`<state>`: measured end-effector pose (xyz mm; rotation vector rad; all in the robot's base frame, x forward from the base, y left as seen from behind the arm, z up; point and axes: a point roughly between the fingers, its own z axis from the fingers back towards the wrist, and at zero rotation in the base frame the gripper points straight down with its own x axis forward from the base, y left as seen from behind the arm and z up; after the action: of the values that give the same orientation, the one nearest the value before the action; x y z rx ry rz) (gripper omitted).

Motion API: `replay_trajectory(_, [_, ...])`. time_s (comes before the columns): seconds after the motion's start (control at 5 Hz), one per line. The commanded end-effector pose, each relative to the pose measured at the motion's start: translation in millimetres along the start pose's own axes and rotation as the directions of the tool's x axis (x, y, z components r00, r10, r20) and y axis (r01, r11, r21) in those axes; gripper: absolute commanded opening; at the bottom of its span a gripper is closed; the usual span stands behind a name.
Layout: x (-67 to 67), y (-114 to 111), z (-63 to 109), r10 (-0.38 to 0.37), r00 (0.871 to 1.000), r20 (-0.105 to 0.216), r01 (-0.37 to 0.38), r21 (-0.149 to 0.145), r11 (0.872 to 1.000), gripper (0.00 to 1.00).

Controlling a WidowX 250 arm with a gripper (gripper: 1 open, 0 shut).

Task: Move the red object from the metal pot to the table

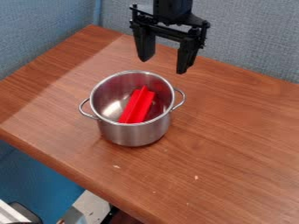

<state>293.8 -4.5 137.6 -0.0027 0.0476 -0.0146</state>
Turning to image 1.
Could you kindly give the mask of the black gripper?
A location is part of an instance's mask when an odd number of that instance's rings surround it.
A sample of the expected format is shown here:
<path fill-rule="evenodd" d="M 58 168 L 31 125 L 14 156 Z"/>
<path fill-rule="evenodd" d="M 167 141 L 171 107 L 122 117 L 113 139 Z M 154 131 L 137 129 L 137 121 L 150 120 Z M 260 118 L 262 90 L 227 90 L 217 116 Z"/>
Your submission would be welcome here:
<path fill-rule="evenodd" d="M 151 5 L 134 3 L 130 10 L 139 59 L 146 62 L 154 57 L 157 36 L 182 41 L 177 73 L 185 74 L 205 47 L 211 28 L 211 23 L 193 13 L 193 0 L 154 0 Z"/>

